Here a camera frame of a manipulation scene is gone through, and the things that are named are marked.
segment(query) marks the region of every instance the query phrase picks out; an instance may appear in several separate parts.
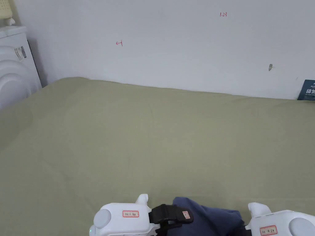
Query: gray circular cap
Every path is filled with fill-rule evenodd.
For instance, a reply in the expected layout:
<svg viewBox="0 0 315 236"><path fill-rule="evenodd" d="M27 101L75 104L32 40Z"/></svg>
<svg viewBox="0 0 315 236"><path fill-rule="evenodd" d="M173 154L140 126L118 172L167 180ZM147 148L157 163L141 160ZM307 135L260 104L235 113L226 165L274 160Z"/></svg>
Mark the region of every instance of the gray circular cap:
<svg viewBox="0 0 315 236"><path fill-rule="evenodd" d="M98 229L104 228L111 220L111 213L107 209L99 210L94 216L94 225Z"/></svg>
<svg viewBox="0 0 315 236"><path fill-rule="evenodd" d="M304 218L295 218L289 223L289 230L293 236L315 235L315 226Z"/></svg>

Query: sticker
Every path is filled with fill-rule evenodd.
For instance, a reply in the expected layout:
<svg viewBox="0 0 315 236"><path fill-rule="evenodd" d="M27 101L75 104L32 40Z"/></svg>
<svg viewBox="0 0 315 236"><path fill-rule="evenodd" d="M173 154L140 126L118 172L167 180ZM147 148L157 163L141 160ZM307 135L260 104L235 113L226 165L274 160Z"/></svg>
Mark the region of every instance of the sticker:
<svg viewBox="0 0 315 236"><path fill-rule="evenodd" d="M315 80L305 80L298 100L315 101Z"/></svg>
<svg viewBox="0 0 315 236"><path fill-rule="evenodd" d="M123 217L139 217L138 211L123 211Z"/></svg>
<svg viewBox="0 0 315 236"><path fill-rule="evenodd" d="M27 58L24 47L18 47L14 49L16 56L18 57L19 61L23 61L25 58Z"/></svg>
<svg viewBox="0 0 315 236"><path fill-rule="evenodd" d="M188 214L188 211L183 211L183 214L185 216L186 219L190 219L190 216Z"/></svg>
<svg viewBox="0 0 315 236"><path fill-rule="evenodd" d="M260 228L261 236L274 235L277 233L278 233L278 231L277 231L277 227L275 225Z"/></svg>

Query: poster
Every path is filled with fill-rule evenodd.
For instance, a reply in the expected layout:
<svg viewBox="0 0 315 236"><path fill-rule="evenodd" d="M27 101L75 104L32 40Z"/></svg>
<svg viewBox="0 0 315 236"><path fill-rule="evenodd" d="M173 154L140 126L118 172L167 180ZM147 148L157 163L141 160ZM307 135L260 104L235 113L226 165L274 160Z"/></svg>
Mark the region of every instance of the poster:
<svg viewBox="0 0 315 236"><path fill-rule="evenodd" d="M315 101L315 80L305 80L298 100Z"/></svg>

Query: white wall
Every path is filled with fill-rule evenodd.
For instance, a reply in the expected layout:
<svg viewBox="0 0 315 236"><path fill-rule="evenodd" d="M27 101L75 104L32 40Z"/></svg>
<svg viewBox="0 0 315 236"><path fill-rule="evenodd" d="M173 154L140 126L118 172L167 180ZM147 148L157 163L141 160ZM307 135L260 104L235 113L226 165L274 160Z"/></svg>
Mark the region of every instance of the white wall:
<svg viewBox="0 0 315 236"><path fill-rule="evenodd" d="M82 76L296 99L314 79L313 0L14 1L44 84Z"/></svg>

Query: red-bordered label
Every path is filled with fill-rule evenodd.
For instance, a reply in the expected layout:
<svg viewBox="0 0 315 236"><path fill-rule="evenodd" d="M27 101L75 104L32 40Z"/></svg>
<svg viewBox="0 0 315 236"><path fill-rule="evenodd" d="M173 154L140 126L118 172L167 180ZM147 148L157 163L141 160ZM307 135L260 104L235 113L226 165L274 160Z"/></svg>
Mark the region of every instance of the red-bordered label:
<svg viewBox="0 0 315 236"><path fill-rule="evenodd" d="M188 211L183 211L183 214L184 214L186 219L190 219Z"/></svg>
<svg viewBox="0 0 315 236"><path fill-rule="evenodd" d="M278 230L277 230L277 227L275 225L260 228L261 236L274 235L277 233L278 233Z"/></svg>
<svg viewBox="0 0 315 236"><path fill-rule="evenodd" d="M123 217L139 217L138 211L123 211Z"/></svg>

